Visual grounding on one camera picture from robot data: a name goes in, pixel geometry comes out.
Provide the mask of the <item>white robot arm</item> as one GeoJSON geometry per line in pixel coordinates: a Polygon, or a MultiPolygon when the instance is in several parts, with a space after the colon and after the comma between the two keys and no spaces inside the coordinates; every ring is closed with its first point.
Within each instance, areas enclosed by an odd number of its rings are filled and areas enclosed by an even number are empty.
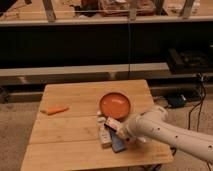
{"type": "Polygon", "coordinates": [[[167,116],[165,108],[154,105],[146,112],[128,118],[117,134],[124,140],[148,137],[213,164],[213,136],[168,124],[167,116]]]}

